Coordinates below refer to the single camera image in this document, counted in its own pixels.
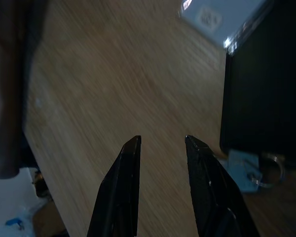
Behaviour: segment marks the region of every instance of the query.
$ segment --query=metal key ring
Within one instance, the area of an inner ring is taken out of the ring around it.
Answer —
[[[271,154],[267,154],[263,158],[270,159],[270,160],[272,160],[272,161],[274,161],[274,162],[277,163],[277,165],[280,168],[280,177],[279,177],[279,180],[276,183],[269,184],[269,183],[263,183],[263,182],[261,182],[253,174],[248,174],[248,178],[251,180],[251,182],[255,183],[256,185],[258,185],[260,187],[263,187],[263,188],[266,188],[266,189],[270,189],[270,188],[274,187],[276,184],[278,184],[278,183],[280,183],[280,182],[282,182],[284,180],[284,177],[285,177],[285,168],[284,168],[282,162],[278,159],[277,156],[274,156],[274,155],[271,155]]]

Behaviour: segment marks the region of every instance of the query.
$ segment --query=blue tag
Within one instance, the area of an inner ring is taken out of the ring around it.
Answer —
[[[258,191],[258,185],[250,180],[250,175],[261,180],[262,174],[259,171],[259,157],[236,150],[230,150],[228,157],[227,172],[236,182],[243,193]]]

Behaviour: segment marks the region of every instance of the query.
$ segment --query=keyring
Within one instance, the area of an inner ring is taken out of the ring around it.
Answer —
[[[275,183],[263,183],[261,182],[259,179],[257,179],[254,174],[248,174],[248,178],[251,180],[251,182],[255,183],[256,185],[260,186],[260,187],[263,187],[263,188],[266,188],[266,189],[270,189],[272,187],[274,187],[276,184],[282,182],[284,180],[284,177],[285,177],[285,168],[282,164],[282,162],[278,159],[277,156],[274,156],[274,155],[271,155],[271,154],[267,154],[265,157],[263,158],[266,158],[266,159],[270,159],[272,161],[274,161],[275,163],[277,163],[277,165],[279,166],[280,168],[280,178],[277,182]]]

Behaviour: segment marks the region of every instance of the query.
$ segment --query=wooden table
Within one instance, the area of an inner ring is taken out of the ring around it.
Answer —
[[[99,185],[137,134],[138,235],[197,236],[184,138],[220,152],[225,53],[176,17],[180,2],[48,3],[29,71],[25,133],[73,237],[86,236]],[[277,234],[256,197],[246,201],[260,232]]]

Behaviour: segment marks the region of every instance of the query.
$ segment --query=white label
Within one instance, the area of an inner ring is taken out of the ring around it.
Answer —
[[[207,6],[203,6],[198,14],[198,22],[210,32],[214,32],[222,23],[222,16]]]

